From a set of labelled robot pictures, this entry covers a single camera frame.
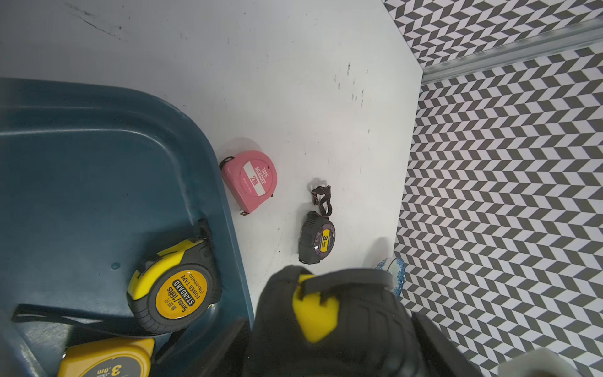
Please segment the teal plastic storage box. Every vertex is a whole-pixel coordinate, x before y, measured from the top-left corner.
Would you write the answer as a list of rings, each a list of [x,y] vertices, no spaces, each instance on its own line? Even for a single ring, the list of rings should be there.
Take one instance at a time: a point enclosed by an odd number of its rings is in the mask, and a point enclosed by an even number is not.
[[[213,375],[218,339],[251,320],[250,294],[215,152],[164,100],[111,86],[1,81],[1,374],[55,376],[64,350],[96,339],[50,323],[17,324],[20,304],[132,314],[141,259],[208,221],[221,300],[154,376]]]

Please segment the yellow square tape measure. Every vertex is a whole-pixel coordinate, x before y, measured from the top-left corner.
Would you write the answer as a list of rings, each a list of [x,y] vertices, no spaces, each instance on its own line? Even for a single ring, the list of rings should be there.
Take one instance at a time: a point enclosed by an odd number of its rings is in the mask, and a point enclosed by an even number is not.
[[[58,376],[149,376],[154,348],[153,338],[113,338],[69,347]]]

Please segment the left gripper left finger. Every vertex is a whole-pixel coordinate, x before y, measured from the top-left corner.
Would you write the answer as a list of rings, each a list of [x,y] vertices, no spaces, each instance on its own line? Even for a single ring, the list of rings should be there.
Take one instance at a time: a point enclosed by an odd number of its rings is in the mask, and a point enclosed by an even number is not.
[[[235,320],[197,363],[198,376],[241,376],[250,340],[249,320]]]

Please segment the pink tape measure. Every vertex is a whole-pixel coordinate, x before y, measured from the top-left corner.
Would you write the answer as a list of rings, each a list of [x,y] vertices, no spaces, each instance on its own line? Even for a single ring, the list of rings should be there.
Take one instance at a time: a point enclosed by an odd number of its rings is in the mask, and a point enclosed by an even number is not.
[[[219,169],[240,206],[241,215],[249,215],[273,197],[278,176],[273,161],[265,153],[252,150],[226,157]]]

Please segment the yellow black tape measure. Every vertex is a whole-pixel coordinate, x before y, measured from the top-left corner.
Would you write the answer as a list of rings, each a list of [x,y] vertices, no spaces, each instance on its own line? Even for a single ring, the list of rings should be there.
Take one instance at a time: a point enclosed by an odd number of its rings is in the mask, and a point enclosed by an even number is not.
[[[411,318],[374,269],[314,275],[290,265],[256,308],[244,376],[425,376]]]
[[[131,317],[20,304],[11,321],[55,323],[131,338],[183,331],[221,298],[214,250],[209,222],[201,219],[193,237],[140,262],[127,288]]]

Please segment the blue patterned plate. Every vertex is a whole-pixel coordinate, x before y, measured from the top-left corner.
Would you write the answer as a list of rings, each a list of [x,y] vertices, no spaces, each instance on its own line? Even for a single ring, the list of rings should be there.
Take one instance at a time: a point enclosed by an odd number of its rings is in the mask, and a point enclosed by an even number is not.
[[[390,257],[381,260],[375,268],[377,270],[386,271],[393,277],[393,288],[391,292],[400,297],[406,281],[406,264],[403,259],[398,257]]]

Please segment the small black tape measure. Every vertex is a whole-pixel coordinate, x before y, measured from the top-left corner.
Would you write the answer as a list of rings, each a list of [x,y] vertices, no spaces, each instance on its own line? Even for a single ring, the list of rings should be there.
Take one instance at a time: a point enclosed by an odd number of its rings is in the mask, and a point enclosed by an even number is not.
[[[311,194],[312,203],[318,210],[307,213],[298,241],[298,259],[307,265],[326,259],[331,254],[336,239],[336,229],[330,219],[333,213],[331,187],[319,185]]]

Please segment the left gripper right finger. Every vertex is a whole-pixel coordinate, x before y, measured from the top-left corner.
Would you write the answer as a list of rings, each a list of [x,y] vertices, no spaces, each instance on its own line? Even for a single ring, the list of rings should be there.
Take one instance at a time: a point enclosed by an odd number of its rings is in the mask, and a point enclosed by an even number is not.
[[[430,318],[423,314],[413,313],[411,321],[416,331],[429,376],[483,376]]]

